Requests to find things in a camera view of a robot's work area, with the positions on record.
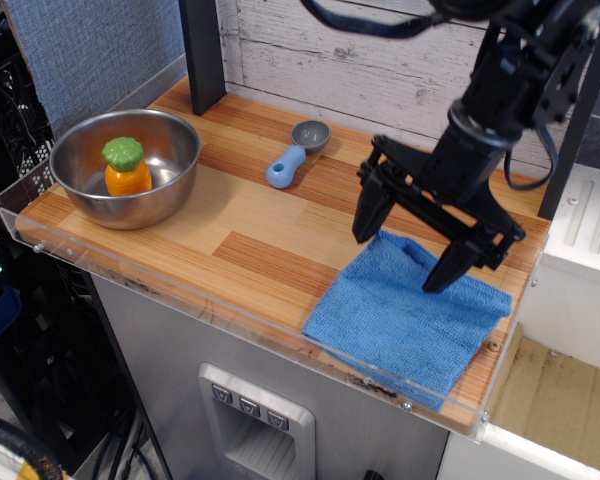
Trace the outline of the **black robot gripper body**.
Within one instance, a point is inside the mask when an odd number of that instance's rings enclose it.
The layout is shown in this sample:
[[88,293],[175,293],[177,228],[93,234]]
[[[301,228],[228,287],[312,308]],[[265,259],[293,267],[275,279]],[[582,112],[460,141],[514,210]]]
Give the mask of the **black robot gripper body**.
[[377,172],[395,204],[409,210],[451,242],[471,243],[481,257],[473,266],[497,269],[511,246],[525,238],[522,227],[493,197],[489,179],[522,132],[498,132],[474,121],[463,107],[448,111],[449,125],[431,153],[385,135],[358,171]]

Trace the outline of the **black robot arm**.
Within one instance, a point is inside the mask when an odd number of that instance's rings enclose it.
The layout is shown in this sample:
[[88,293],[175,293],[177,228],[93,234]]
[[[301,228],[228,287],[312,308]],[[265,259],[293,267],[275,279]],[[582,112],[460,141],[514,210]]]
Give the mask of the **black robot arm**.
[[450,16],[484,13],[490,25],[464,95],[431,153],[385,136],[360,168],[354,218],[358,241],[375,235],[400,205],[446,236],[449,246],[423,288],[439,293],[472,267],[496,269],[525,237],[490,189],[525,130],[536,132],[552,163],[558,153],[547,127],[565,119],[600,37],[600,1],[518,1],[476,6],[440,2]]

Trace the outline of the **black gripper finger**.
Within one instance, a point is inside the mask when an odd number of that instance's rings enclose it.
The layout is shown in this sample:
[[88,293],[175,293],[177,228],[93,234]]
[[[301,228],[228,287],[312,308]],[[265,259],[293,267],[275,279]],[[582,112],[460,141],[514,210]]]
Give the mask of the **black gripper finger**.
[[370,240],[379,231],[394,204],[394,195],[377,172],[363,179],[352,226],[358,244]]
[[422,286],[424,292],[442,293],[462,277],[481,257],[471,243],[453,240]]

